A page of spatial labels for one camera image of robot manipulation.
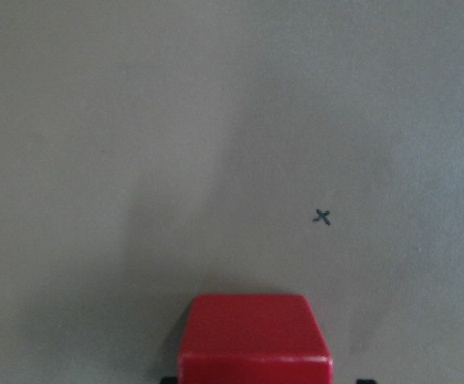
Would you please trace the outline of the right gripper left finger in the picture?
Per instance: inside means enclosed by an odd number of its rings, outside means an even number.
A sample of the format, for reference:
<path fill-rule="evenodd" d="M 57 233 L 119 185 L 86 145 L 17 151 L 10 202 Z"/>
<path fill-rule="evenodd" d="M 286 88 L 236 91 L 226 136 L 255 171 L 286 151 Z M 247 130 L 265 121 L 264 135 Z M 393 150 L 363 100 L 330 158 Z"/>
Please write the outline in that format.
<path fill-rule="evenodd" d="M 177 377 L 163 377 L 160 380 L 160 384 L 178 384 Z"/>

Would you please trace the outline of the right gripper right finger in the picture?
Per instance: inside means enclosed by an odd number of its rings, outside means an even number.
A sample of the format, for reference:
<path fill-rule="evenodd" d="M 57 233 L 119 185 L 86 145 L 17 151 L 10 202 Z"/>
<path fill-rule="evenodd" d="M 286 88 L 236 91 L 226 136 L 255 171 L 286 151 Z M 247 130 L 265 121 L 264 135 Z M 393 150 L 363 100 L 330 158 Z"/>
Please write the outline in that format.
<path fill-rule="evenodd" d="M 356 384 L 375 384 L 373 379 L 357 379 Z"/>

